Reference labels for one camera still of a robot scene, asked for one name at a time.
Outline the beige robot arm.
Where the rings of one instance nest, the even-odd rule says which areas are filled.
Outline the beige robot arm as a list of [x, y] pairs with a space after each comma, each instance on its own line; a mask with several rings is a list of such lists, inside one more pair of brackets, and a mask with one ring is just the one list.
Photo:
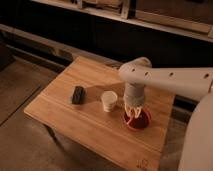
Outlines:
[[150, 86], [194, 102], [186, 129], [178, 171], [213, 171], [213, 67], [153, 68], [146, 57], [124, 63], [119, 76], [125, 83], [126, 114], [138, 118]]

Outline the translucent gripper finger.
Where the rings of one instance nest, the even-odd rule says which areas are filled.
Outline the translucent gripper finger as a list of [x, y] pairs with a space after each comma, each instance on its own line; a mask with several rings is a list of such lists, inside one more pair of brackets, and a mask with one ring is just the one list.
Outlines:
[[134, 112], [135, 112], [135, 116], [134, 116], [134, 118], [138, 118], [139, 117], [139, 115], [140, 115], [140, 113], [141, 113], [141, 111], [142, 111], [142, 106], [140, 106], [140, 107], [136, 107], [135, 109], [134, 109]]
[[131, 118], [132, 117], [132, 114], [131, 114], [131, 107], [129, 107], [128, 105], [126, 105], [125, 104], [125, 112], [126, 112], [126, 114], [127, 114], [127, 116], [129, 117], [129, 118]]

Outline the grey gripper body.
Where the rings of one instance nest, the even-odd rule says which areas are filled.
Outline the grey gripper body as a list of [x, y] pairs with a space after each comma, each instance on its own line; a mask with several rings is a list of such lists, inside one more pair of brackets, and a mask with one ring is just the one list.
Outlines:
[[123, 99], [130, 107], [142, 106], [145, 101], [144, 85], [126, 83]]

